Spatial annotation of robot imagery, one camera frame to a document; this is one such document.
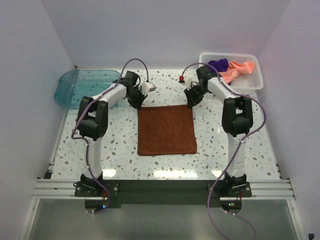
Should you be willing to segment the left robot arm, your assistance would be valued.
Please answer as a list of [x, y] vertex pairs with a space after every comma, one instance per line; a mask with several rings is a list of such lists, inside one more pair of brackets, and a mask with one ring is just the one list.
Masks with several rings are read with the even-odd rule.
[[85, 141], [84, 170], [80, 181], [75, 183], [75, 195], [107, 196], [109, 191], [103, 183], [101, 165], [102, 139], [109, 124], [109, 109], [118, 101], [127, 99], [134, 109], [140, 109], [148, 96], [153, 84], [141, 84], [141, 77], [132, 71], [127, 71], [120, 80], [115, 80], [105, 91], [80, 101], [75, 129], [71, 138]]

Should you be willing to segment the brown towel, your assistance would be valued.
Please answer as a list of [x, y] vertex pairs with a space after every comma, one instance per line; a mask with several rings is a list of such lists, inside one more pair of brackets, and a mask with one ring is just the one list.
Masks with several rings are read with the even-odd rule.
[[137, 154], [196, 154], [193, 110], [187, 105], [142, 107], [137, 111]]

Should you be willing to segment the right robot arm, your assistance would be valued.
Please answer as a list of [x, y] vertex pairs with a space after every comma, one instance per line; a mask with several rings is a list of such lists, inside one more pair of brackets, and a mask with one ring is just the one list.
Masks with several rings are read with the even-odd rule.
[[221, 125], [227, 134], [228, 162], [210, 191], [220, 197], [238, 196], [246, 188], [245, 136], [253, 126], [252, 100], [231, 89], [218, 71], [210, 64], [203, 63], [196, 70], [198, 82], [185, 79], [184, 94], [189, 109], [198, 105], [205, 94], [214, 94], [223, 104]]

